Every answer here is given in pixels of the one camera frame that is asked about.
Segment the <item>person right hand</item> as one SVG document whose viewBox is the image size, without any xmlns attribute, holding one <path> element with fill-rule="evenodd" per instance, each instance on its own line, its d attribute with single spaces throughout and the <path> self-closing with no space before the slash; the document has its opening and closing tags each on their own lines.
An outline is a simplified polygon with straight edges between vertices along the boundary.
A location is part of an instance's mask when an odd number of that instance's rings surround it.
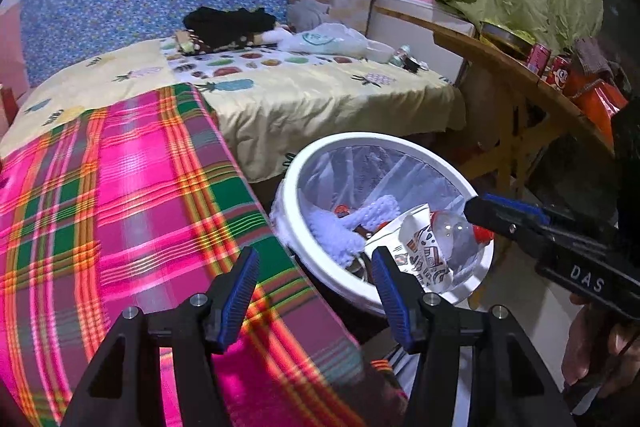
<svg viewBox="0 0 640 427">
<path fill-rule="evenodd" d="M 597 357 L 607 359 L 626 349 L 620 366 L 602 385 L 599 398 L 630 386 L 639 373 L 639 327 L 613 325 L 608 314 L 576 294 L 570 294 L 570 302 L 580 310 L 568 330 L 561 365 L 565 384 L 571 386 L 585 378 Z"/>
</svg>

